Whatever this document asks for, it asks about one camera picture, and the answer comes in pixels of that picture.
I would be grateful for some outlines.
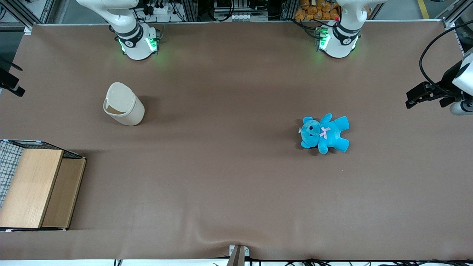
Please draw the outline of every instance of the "blue teddy bear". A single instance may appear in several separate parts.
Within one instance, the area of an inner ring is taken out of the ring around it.
[[[302,147],[310,149],[318,145],[321,154],[326,154],[328,147],[346,152],[350,141],[342,138],[340,133],[350,128],[348,118],[344,116],[331,122],[330,119],[332,119],[332,114],[326,114],[322,117],[320,123],[310,116],[304,117],[304,119],[302,119],[304,125],[299,129],[299,133],[302,137]]]

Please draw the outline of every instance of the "black wire grid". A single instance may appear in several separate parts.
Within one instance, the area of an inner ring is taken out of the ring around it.
[[[85,159],[74,152],[66,151],[44,141],[0,140],[0,209],[5,202],[24,149],[63,150],[63,158]]]
[[[0,142],[0,209],[7,196],[22,153],[22,147],[8,142]]]

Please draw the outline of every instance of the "plastic container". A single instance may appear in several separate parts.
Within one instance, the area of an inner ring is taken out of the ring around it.
[[[137,125],[145,115],[145,107],[133,91],[115,82],[108,88],[104,111],[123,125]]]

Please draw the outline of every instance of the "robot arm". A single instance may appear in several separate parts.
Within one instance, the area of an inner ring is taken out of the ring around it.
[[[441,107],[450,106],[454,115],[473,115],[473,49],[463,59],[447,70],[442,80],[435,83],[424,81],[406,93],[406,107],[435,99],[440,100]]]
[[[358,34],[368,17],[365,6],[386,1],[388,0],[337,0],[342,7],[340,18],[336,22],[329,22],[329,26],[322,26],[324,33],[318,48],[335,58],[349,55],[355,48]]]
[[[77,0],[80,5],[103,17],[118,35],[122,50],[131,59],[142,60],[158,51],[156,29],[139,23],[130,8],[139,0]]]

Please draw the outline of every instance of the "yellow floor line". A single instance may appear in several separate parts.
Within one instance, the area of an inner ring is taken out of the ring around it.
[[[424,19],[429,19],[429,14],[427,13],[427,8],[425,7],[424,0],[417,0],[420,8],[420,12],[422,13],[422,17]]]

